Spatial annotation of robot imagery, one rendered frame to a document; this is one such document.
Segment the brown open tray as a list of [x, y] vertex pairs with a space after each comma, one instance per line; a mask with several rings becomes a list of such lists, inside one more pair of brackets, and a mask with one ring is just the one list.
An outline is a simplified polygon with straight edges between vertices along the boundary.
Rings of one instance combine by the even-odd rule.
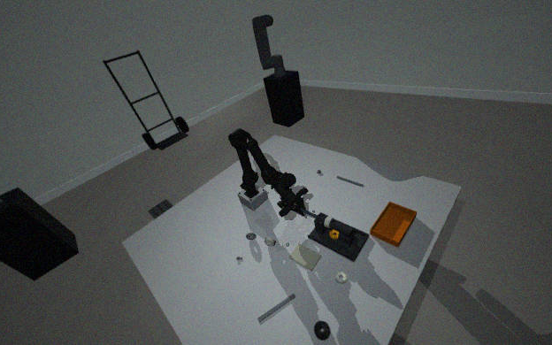
[[399, 247], [416, 215], [412, 209], [388, 202], [370, 228], [370, 234]]

